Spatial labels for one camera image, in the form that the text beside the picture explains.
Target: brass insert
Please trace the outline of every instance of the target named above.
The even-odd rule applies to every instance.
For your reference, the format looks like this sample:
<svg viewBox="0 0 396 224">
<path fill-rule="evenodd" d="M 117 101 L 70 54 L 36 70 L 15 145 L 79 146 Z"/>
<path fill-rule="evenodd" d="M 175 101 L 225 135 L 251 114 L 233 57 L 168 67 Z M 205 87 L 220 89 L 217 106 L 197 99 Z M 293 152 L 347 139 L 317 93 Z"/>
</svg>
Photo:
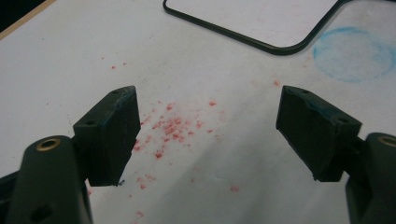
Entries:
<svg viewBox="0 0 396 224">
<path fill-rule="evenodd" d="M 390 136 L 380 136 L 378 137 L 378 141 L 382 144 L 385 144 L 389 147 L 396 147 L 396 138 Z"/>
<path fill-rule="evenodd" d="M 61 139 L 49 138 L 39 143 L 35 149 L 41 152 L 48 151 L 56 148 L 57 146 L 59 146 L 59 144 L 61 144 Z"/>
</svg>

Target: white tabletop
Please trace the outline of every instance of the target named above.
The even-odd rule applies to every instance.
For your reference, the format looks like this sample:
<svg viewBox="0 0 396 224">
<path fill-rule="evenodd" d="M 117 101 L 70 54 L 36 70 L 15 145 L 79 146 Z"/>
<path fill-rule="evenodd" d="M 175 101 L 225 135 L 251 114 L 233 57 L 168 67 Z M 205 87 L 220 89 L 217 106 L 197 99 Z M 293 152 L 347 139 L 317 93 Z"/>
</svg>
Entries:
<svg viewBox="0 0 396 224">
<path fill-rule="evenodd" d="M 0 41 L 0 175 L 135 85 L 139 150 L 122 186 L 90 189 L 96 224 L 348 223 L 347 175 L 315 182 L 275 128 L 281 87 L 343 109 L 361 138 L 395 135 L 395 9 L 351 2 L 315 44 L 279 57 L 173 17 L 162 0 L 58 0 Z M 181 134 L 167 141 L 172 122 Z"/>
</svg>

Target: black wire frame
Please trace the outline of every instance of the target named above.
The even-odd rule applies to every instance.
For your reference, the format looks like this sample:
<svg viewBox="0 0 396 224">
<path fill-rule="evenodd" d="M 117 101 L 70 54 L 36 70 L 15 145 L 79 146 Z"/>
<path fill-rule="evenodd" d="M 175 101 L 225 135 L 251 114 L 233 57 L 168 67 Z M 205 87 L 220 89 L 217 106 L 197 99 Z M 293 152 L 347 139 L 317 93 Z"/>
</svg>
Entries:
<svg viewBox="0 0 396 224">
<path fill-rule="evenodd" d="M 332 8 L 320 19 L 320 21 L 315 25 L 315 27 L 312 29 L 311 32 L 299 43 L 288 46 L 288 47 L 277 47 L 268 43 L 264 43 L 258 39 L 251 38 L 246 35 L 241 35 L 237 32 L 234 32 L 232 30 L 226 29 L 224 27 L 218 26 L 216 24 L 213 24 L 208 21 L 204 21 L 201 19 L 198 19 L 196 17 L 193 17 L 191 15 L 188 15 L 186 13 L 174 10 L 166 5 L 167 0 L 163 0 L 163 8 L 165 11 L 171 15 L 174 15 L 176 17 L 179 17 L 183 20 L 190 21 L 192 23 L 195 23 L 197 25 L 203 26 L 211 31 L 217 32 L 222 35 L 226 35 L 230 38 L 233 38 L 235 40 L 241 41 L 245 44 L 248 44 L 252 47 L 255 47 L 257 49 L 262 49 L 263 51 L 266 51 L 270 54 L 275 54 L 275 55 L 291 55 L 294 53 L 297 53 L 301 50 L 303 50 L 305 47 L 309 45 L 309 43 L 317 36 L 317 34 L 320 32 L 320 30 L 327 24 L 327 22 L 332 18 L 332 16 L 340 9 L 341 6 L 343 6 L 345 3 L 350 2 L 352 0 L 338 0 Z"/>
</svg>

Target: blue stain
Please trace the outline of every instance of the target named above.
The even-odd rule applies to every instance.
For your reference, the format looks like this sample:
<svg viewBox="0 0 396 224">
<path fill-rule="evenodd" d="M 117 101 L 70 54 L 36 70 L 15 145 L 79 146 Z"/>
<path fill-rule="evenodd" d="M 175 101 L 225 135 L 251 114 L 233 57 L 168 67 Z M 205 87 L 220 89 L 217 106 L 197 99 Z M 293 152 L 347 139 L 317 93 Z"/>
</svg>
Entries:
<svg viewBox="0 0 396 224">
<path fill-rule="evenodd" d="M 395 74 L 396 48 L 356 27 L 323 34 L 314 46 L 318 69 L 345 82 L 362 82 Z"/>
</svg>

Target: screw hole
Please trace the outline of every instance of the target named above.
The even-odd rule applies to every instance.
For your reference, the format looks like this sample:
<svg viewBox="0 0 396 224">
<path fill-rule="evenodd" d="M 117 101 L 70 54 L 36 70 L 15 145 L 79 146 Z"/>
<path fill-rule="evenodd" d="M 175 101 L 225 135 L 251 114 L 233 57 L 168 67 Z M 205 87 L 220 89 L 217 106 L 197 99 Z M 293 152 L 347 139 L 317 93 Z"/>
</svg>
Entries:
<svg viewBox="0 0 396 224">
<path fill-rule="evenodd" d="M 95 125 L 96 124 L 96 120 L 88 120 L 86 122 L 87 125 Z"/>
<path fill-rule="evenodd" d="M 52 216 L 52 214 L 52 207 L 49 204 L 45 204 L 33 211 L 32 215 L 30 216 L 30 220 L 34 223 L 40 223 L 48 217 Z"/>
<path fill-rule="evenodd" d="M 378 141 L 380 141 L 382 144 L 385 144 L 387 146 L 396 147 L 396 138 L 395 137 L 380 136 L 380 137 L 378 137 Z"/>
</svg>

